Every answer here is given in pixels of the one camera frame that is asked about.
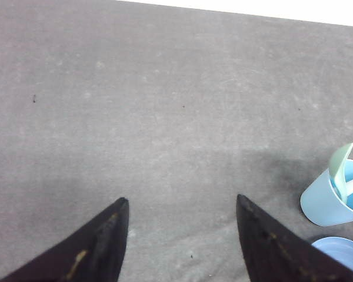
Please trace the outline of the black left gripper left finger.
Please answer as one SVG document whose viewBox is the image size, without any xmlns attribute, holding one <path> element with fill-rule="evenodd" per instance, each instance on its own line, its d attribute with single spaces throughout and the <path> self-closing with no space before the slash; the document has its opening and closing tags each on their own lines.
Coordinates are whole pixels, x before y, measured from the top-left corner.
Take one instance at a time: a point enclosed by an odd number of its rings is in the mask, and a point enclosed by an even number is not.
<svg viewBox="0 0 353 282">
<path fill-rule="evenodd" d="M 129 201 L 120 197 L 66 239 L 1 281 L 118 281 L 129 226 Z"/>
</svg>

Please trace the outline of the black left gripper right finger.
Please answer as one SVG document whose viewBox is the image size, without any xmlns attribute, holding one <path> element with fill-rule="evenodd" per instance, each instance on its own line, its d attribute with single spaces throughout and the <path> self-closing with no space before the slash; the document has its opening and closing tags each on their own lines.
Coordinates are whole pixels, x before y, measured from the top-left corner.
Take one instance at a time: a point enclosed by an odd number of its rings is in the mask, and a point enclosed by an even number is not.
<svg viewBox="0 0 353 282">
<path fill-rule="evenodd" d="M 251 281 L 353 281 L 353 270 L 298 237 L 243 194 L 236 217 Z"/>
</svg>

